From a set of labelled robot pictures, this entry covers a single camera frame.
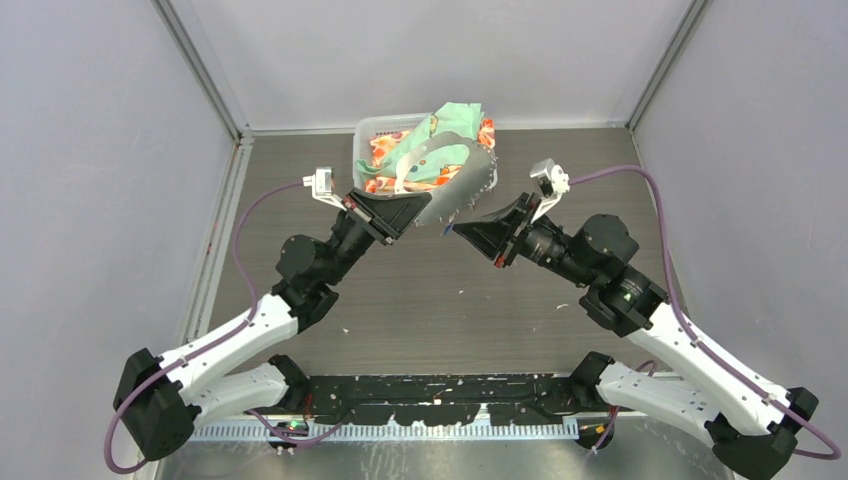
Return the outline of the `perforated metal key plate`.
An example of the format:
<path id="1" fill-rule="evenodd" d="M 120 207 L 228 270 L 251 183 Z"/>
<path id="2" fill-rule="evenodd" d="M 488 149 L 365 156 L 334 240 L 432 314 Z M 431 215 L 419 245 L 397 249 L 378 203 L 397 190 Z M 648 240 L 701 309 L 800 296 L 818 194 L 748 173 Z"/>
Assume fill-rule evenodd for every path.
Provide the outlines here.
<path id="1" fill-rule="evenodd" d="M 416 226 L 447 225 L 462 210 L 472 208 L 477 199 L 487 192 L 483 191 L 483 187 L 497 167 L 495 154 L 469 138 L 443 132 L 422 142 L 397 162 L 392 195 L 414 193 L 404 188 L 404 180 L 411 168 L 420 160 L 428 159 L 430 154 L 452 146 L 462 146 L 466 150 L 465 162 L 447 184 L 428 191 L 432 200 L 415 219 Z"/>

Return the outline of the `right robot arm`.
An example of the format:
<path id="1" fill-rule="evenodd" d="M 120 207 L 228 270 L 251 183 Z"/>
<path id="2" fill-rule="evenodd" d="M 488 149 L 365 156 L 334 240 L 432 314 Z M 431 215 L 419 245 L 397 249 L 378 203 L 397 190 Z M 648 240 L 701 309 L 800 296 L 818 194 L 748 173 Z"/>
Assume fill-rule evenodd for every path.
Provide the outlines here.
<path id="1" fill-rule="evenodd" d="M 680 385 L 664 383 L 590 352 L 571 374 L 574 403 L 589 411 L 607 403 L 642 412 L 698 439 L 733 472 L 773 478 L 792 456 L 817 397 L 755 373 L 677 316 L 669 294 L 631 265 L 639 246 L 617 216 L 593 215 L 567 234 L 539 213 L 540 204 L 525 193 L 454 231 L 499 268 L 523 257 L 582 288 L 579 303 L 591 320 L 683 378 Z"/>

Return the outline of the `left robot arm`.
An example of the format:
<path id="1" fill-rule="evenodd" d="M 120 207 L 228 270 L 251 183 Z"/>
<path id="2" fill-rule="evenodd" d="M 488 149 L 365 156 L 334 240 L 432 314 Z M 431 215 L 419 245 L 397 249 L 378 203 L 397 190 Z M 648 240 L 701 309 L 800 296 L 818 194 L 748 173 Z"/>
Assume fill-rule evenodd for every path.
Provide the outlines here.
<path id="1" fill-rule="evenodd" d="M 395 243 L 433 201 L 429 192 L 375 195 L 354 188 L 340 196 L 313 185 L 310 193 L 339 210 L 329 239 L 289 237 L 276 265 L 280 281 L 265 294 L 249 283 L 245 312 L 175 349 L 155 355 L 142 348 L 127 358 L 104 439 L 110 470 L 136 470 L 118 466 L 112 456 L 119 425 L 146 465 L 174 454 L 199 428 L 235 413 L 271 406 L 298 412 L 307 398 L 306 380 L 292 361 L 278 356 L 242 374 L 234 368 L 321 321 L 339 298 L 333 286 L 374 243 Z"/>

